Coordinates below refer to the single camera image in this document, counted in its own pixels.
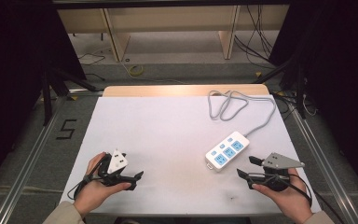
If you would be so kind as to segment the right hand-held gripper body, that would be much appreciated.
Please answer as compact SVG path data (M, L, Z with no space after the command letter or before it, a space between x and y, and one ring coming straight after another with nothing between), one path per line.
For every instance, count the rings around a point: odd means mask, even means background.
M290 168L304 167L305 163L283 156L279 153L271 153L265 159L261 167L264 169L263 174L250 173L253 182L248 182L251 188L253 184L266 186L274 191L283 191L290 184Z

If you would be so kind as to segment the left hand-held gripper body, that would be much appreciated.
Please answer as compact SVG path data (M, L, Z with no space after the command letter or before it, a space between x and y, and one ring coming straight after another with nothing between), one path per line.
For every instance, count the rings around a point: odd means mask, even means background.
M125 154L118 149L103 156L101 165L98 169L98 176L102 183L107 186L115 186L120 183L130 183L132 187L136 186L137 176L124 176L121 172L128 165Z

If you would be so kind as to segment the person's left hand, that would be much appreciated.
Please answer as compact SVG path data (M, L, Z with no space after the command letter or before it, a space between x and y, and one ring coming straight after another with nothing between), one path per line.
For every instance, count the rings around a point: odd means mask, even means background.
M98 208L108 197L130 186L130 183L120 183L107 187L101 182L93 180L77 194L74 207L79 215L84 218L89 212Z

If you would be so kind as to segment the person's right hand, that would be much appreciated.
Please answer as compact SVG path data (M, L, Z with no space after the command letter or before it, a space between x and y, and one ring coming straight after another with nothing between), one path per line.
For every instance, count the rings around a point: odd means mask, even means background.
M294 189L287 188L283 191L274 191L266 186L253 184L252 187L261 194L269 197L277 204L284 215L292 219L296 224L303 224L312 215L310 203L304 196L307 188L303 181L298 177L295 168L288 170L291 184Z

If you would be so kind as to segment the white power strip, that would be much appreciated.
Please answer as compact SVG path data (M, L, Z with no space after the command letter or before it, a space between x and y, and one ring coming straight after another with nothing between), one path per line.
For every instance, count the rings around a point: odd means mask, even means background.
M248 138L239 132L233 132L205 154L206 166L220 172L249 145Z

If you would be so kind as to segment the white table sheet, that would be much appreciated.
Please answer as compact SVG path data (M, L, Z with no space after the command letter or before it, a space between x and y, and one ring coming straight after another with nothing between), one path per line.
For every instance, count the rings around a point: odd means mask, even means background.
M129 162L124 175L142 171L135 190L109 197L99 214L124 217L246 217L272 215L278 206L248 188L237 170L259 173L250 156L264 159L277 152L295 159L281 114L271 96L230 102L223 119L212 119L224 99L192 97L102 97L97 101L72 172L72 189L89 160L115 149ZM250 145L223 170L206 166L205 154L233 132Z

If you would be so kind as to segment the black metal stand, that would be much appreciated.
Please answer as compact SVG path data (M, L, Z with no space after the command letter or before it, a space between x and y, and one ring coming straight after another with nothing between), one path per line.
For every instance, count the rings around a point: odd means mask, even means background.
M67 96L69 89L65 84L65 80L69 80L76 85L85 88L91 92L103 91L101 88L97 88L90 85L86 80L80 79L75 75L62 70L59 67L49 65L44 73L41 75L42 93L44 101L44 126L46 126L52 118L52 104L50 90L54 90L58 96Z
M287 62L277 66L266 75L262 75L254 84L262 84L263 82L282 74L280 87L286 91L296 85L296 110L300 117L304 119L305 106L303 105L305 93L305 75L302 64L297 56L292 56Z

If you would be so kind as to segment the black curtain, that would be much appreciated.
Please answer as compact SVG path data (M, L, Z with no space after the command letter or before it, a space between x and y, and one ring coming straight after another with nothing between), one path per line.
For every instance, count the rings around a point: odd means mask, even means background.
M293 55L313 16L318 34L308 40L303 61L306 89L358 176L358 0L288 0L289 9L270 60L282 64Z
M56 67L83 79L83 69L53 0L0 0L0 166Z

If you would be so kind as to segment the aluminium rail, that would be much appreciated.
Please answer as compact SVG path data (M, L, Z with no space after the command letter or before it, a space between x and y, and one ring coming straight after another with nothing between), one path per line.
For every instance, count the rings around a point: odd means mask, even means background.
M290 105L289 108L293 110L292 115L296 124L305 137L305 140L310 148L310 152L318 163L321 173L326 179L327 185L331 189L347 224L358 224L358 211L355 208L354 202L352 201L350 194L341 184L337 174L333 170L333 166L325 156L314 132L311 130L308 122L301 117L294 106Z
M41 130L37 133L37 138L33 141L30 151L27 153L26 160L21 164L19 173L16 175L14 183L8 187L5 198L0 205L0 224L7 224L17 202L20 199L26 183L39 159L41 152L48 141L48 137L52 131L57 117L60 114L65 97L57 97L52 103L53 112L47 123L41 126Z

